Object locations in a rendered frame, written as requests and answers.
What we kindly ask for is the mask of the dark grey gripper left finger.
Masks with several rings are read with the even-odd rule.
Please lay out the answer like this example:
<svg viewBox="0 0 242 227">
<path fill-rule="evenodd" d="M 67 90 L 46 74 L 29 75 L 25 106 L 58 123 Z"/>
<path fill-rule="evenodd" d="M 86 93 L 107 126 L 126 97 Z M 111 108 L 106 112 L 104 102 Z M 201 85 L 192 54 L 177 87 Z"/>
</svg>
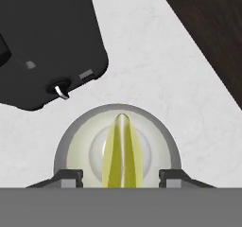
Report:
<svg viewBox="0 0 242 227">
<path fill-rule="evenodd" d="M 51 179 L 30 185 L 29 188 L 57 187 L 57 188 L 82 188 L 82 169 L 61 169 Z"/>
</svg>

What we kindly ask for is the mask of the yellow lemon wedge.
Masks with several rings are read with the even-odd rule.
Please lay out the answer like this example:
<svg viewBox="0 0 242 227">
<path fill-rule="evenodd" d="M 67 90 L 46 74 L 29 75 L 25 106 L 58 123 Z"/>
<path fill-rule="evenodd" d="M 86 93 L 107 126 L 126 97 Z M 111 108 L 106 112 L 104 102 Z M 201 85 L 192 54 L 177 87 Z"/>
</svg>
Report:
<svg viewBox="0 0 242 227">
<path fill-rule="evenodd" d="M 125 113 L 110 127 L 103 150 L 102 186 L 139 188 L 143 181 L 143 155 L 136 129 Z"/>
</svg>

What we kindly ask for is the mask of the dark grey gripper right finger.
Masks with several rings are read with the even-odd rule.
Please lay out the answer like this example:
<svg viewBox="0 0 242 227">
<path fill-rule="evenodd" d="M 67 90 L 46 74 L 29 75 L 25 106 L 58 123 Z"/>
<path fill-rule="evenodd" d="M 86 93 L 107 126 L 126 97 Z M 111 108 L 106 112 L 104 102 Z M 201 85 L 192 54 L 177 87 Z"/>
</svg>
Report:
<svg viewBox="0 0 242 227">
<path fill-rule="evenodd" d="M 160 188 L 213 188 L 212 185 L 190 178 L 182 169 L 160 169 Z"/>
</svg>

